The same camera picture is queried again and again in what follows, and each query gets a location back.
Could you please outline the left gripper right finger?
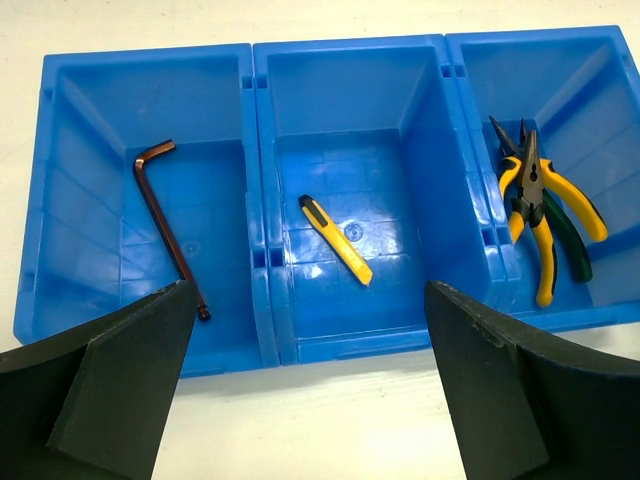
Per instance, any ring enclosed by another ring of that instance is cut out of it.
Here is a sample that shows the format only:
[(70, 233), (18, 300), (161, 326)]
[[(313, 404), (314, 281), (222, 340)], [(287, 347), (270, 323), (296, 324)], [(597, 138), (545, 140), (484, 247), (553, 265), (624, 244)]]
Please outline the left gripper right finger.
[(426, 285), (425, 315), (467, 478), (638, 478), (638, 361), (439, 281)]

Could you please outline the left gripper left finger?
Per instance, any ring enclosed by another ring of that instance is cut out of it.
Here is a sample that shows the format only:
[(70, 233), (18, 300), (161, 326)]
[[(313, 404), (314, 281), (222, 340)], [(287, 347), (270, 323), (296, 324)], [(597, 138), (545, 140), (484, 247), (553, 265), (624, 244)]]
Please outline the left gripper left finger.
[(2, 478), (150, 478), (196, 306), (179, 281), (2, 353)]

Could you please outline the brown hex key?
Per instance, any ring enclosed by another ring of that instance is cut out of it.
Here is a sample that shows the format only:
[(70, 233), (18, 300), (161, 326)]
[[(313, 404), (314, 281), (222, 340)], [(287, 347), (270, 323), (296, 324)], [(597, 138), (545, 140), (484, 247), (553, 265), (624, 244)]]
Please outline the brown hex key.
[(138, 189), (143, 197), (147, 209), (150, 212), (153, 222), (159, 231), (161, 239), (180, 279), (191, 282), (196, 288), (198, 299), (197, 316), (200, 321), (207, 322), (211, 319), (209, 307), (173, 234), (146, 173), (146, 167), (149, 166), (154, 159), (166, 153), (170, 153), (175, 149), (176, 144), (171, 139), (147, 148), (136, 156), (133, 162), (132, 171)]

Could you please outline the large yellow needle-nose pliers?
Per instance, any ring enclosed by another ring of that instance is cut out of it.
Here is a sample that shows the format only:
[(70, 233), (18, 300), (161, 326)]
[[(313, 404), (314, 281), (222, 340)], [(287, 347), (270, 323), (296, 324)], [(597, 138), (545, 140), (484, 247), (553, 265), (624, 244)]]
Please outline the large yellow needle-nose pliers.
[[(506, 199), (507, 188), (518, 178), (522, 169), (521, 147), (515, 143), (505, 128), (493, 117), (489, 120), (499, 140), (502, 152), (503, 171), (498, 180), (502, 200)], [(512, 212), (508, 220), (513, 243), (517, 243), (525, 228), (525, 218), (518, 197), (513, 198)]]

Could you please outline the small yellow needle-nose pliers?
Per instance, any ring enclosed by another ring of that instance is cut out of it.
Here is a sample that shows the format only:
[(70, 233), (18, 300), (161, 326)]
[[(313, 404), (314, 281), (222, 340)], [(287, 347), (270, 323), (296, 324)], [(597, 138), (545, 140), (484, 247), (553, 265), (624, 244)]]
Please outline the small yellow needle-nose pliers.
[[(576, 185), (557, 173), (549, 159), (539, 154), (538, 135), (531, 130), (522, 142), (522, 169), (513, 182), (521, 202), (525, 227), (533, 233), (540, 259), (540, 279), (536, 303), (540, 307), (549, 306), (554, 297), (557, 279), (557, 255), (554, 238), (545, 214), (543, 191), (551, 189), (569, 205), (585, 226), (595, 242), (608, 238), (608, 227), (591, 200)], [(514, 203), (511, 198), (511, 212)]]

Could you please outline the yellow utility knife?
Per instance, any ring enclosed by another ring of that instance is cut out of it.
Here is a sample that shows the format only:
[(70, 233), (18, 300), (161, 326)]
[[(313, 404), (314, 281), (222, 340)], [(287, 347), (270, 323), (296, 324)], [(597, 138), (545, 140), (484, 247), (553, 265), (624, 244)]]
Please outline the yellow utility knife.
[(313, 228), (329, 244), (355, 278), (363, 286), (369, 286), (373, 279), (373, 270), (327, 212), (308, 194), (301, 195), (298, 203)]

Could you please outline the dark green cutting pliers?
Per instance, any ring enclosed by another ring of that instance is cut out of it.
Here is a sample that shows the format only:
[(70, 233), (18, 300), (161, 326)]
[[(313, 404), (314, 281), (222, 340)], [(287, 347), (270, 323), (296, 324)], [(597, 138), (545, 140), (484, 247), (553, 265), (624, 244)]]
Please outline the dark green cutting pliers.
[(545, 214), (554, 237), (560, 241), (570, 268), (572, 278), (577, 283), (587, 283), (593, 278), (591, 261), (577, 229), (565, 211), (547, 191), (543, 191)]

